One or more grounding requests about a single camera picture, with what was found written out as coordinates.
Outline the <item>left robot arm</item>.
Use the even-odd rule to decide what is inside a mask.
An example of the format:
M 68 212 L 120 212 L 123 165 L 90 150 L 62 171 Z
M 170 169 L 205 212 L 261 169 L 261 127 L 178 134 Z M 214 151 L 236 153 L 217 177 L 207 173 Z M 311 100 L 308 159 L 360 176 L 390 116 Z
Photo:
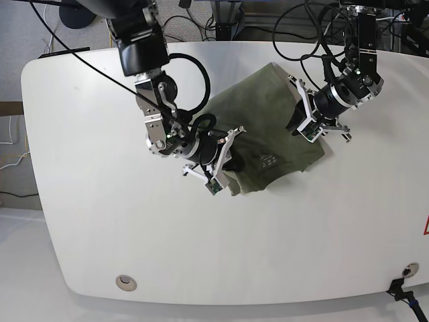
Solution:
M 288 77 L 300 96 L 286 126 L 292 135 L 301 135 L 314 143 L 319 137 L 335 131 L 346 141 L 351 140 L 350 129 L 339 123 L 339 116 L 376 98 L 383 86 L 383 79 L 377 72 L 376 15 L 384 7 L 384 3 L 368 5 L 364 1 L 339 1 L 336 5 L 326 5 L 319 15 L 310 14 L 318 33 L 316 44 L 325 51 L 320 59 L 326 84 L 311 90 L 306 88 L 303 80 L 292 75 Z M 330 51 L 321 26 L 330 9 L 337 10 L 346 20 L 342 60 L 337 60 Z

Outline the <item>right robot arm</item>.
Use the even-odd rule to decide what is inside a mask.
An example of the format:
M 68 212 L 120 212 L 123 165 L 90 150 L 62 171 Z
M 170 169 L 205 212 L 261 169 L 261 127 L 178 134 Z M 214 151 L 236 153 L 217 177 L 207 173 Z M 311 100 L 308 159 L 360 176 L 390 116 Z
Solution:
M 224 171 L 239 172 L 244 161 L 233 148 L 237 130 L 216 128 L 212 113 L 203 113 L 210 96 L 210 79 L 203 65 L 187 54 L 168 51 L 155 1 L 81 1 L 92 13 L 107 20 L 119 51 L 123 74 L 135 77 L 135 97 L 145 115 L 147 145 L 152 154 L 179 156 L 191 161 L 185 173 L 201 167 L 203 179 L 219 182 Z M 178 87 L 163 70 L 171 60 L 184 59 L 201 71 L 202 101 L 190 110 L 175 103 Z

